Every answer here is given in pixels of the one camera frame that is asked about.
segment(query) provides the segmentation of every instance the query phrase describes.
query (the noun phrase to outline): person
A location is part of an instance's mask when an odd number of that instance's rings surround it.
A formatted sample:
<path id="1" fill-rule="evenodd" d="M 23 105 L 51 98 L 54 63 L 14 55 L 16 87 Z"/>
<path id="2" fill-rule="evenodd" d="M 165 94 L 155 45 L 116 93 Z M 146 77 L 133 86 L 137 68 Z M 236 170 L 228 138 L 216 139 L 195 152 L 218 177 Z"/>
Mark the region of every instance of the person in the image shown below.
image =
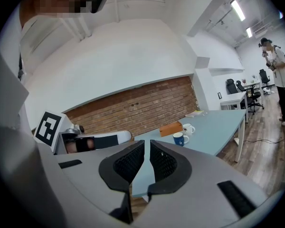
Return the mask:
<path id="1" fill-rule="evenodd" d="M 282 50 L 272 45 L 272 41 L 267 38 L 261 39 L 263 50 L 262 57 L 266 60 L 266 65 L 274 72 L 274 81 L 279 94 L 279 103 L 282 117 L 279 120 L 285 126 L 285 56 Z"/>
<path id="2" fill-rule="evenodd" d="M 20 41 L 24 25 L 37 15 L 56 18 L 73 16 L 85 6 L 86 0 L 23 0 L 14 9 L 0 33 L 0 126 L 17 129 L 31 134 L 24 105 L 28 92 L 19 81 Z M 99 11 L 99 4 L 92 5 Z M 87 141 L 94 149 L 93 140 Z M 68 152 L 76 152 L 75 143 L 69 143 Z"/>

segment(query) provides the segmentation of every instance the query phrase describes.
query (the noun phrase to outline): ceiling light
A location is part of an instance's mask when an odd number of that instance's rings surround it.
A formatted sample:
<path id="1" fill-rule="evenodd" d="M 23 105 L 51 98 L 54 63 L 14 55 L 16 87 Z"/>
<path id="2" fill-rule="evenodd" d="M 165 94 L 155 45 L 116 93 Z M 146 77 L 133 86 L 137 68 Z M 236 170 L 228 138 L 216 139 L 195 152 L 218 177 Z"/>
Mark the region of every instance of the ceiling light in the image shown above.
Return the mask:
<path id="1" fill-rule="evenodd" d="M 243 11 L 242 11 L 241 7 L 239 6 L 238 2 L 236 0 L 232 0 L 231 6 L 237 12 L 237 15 L 239 16 L 240 20 L 243 21 L 245 19 L 245 15 L 243 14 Z"/>
<path id="2" fill-rule="evenodd" d="M 252 37 L 251 29 L 248 28 L 248 29 L 246 29 L 246 31 L 247 31 L 248 37 L 249 37 L 249 38 Z"/>

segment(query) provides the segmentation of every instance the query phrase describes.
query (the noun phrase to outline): office chair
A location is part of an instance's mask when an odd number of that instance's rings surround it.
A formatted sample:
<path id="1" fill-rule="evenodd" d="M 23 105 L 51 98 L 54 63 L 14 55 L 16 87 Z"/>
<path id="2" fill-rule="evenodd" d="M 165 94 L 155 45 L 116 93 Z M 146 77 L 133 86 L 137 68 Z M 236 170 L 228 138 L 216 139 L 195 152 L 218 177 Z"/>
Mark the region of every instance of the office chair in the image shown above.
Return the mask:
<path id="1" fill-rule="evenodd" d="M 234 84 L 234 80 L 233 79 L 227 79 L 227 90 L 230 92 L 230 94 L 236 94 L 238 93 L 238 90 L 236 88 L 236 85 Z M 249 108 L 251 108 L 253 106 L 253 100 L 252 98 L 249 98 L 248 96 L 248 92 L 246 92 L 246 97 L 247 97 L 247 106 Z M 240 103 L 241 109 L 245 109 L 245 100 L 242 100 Z M 255 111 L 248 111 L 249 113 L 252 113 L 253 115 L 255 114 Z"/>
<path id="2" fill-rule="evenodd" d="M 248 87 L 247 89 L 245 89 L 242 84 L 241 81 L 237 81 L 237 88 L 242 91 L 242 92 L 248 92 L 248 90 L 251 90 L 251 98 L 253 101 L 253 111 L 256 112 L 256 106 L 260 106 L 264 109 L 263 105 L 261 105 L 260 103 L 255 103 L 255 101 L 257 101 L 258 98 L 261 97 L 261 93 L 260 92 L 254 92 L 254 86 L 252 87 Z"/>
<path id="3" fill-rule="evenodd" d="M 270 76 L 267 77 L 266 71 L 261 69 L 260 70 L 260 76 L 263 84 L 266 84 L 266 87 L 268 87 L 268 82 L 270 81 Z"/>

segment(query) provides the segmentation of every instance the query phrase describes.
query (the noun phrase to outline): cardboard box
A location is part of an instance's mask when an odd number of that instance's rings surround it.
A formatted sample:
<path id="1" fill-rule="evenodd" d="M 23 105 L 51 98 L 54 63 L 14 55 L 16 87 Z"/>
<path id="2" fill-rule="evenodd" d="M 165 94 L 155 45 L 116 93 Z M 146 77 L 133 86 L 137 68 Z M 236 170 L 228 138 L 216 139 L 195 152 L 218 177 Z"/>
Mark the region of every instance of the cardboard box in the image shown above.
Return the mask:
<path id="1" fill-rule="evenodd" d="M 178 133 L 181 131 L 183 131 L 183 128 L 179 121 L 160 127 L 161 137 L 174 134 L 174 133 Z"/>

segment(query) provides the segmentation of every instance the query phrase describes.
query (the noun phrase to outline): white desk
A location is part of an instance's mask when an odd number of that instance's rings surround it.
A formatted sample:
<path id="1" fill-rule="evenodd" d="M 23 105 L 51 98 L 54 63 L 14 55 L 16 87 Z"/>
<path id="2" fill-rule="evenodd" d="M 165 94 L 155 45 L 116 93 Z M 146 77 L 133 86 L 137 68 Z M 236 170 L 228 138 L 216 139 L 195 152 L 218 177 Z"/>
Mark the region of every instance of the white desk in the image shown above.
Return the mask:
<path id="1" fill-rule="evenodd" d="M 256 85 L 259 86 L 260 93 L 261 93 L 260 104 L 261 104 L 261 105 L 264 105 L 264 102 L 263 102 L 264 95 L 263 95 L 262 83 L 261 83 L 260 81 L 255 82 L 255 83 L 250 83 L 250 84 L 248 84 L 248 85 L 243 85 L 243 87 L 244 87 L 244 88 L 248 88 L 248 87 L 256 86 Z"/>
<path id="2" fill-rule="evenodd" d="M 238 130 L 238 147 L 235 162 L 241 156 L 245 133 L 245 110 L 204 111 L 193 118 L 179 120 L 183 125 L 190 123 L 196 131 L 190 141 L 180 148 L 188 148 L 216 156 Z M 132 196 L 141 197 L 147 194 L 149 185 L 155 183 L 154 169 L 150 162 L 150 140 L 173 143 L 173 134 L 161 137 L 159 129 L 135 136 L 135 140 L 144 140 L 144 162 L 132 182 Z"/>
<path id="3" fill-rule="evenodd" d="M 228 109 L 230 105 L 237 105 L 237 109 L 241 109 L 241 101 L 245 100 L 245 109 L 246 109 L 246 123 L 249 122 L 249 115 L 248 115 L 248 105 L 247 105 L 247 97 L 246 92 L 239 92 L 236 94 L 230 94 L 227 96 L 224 96 L 224 98 L 220 99 L 220 105 L 227 105 Z"/>

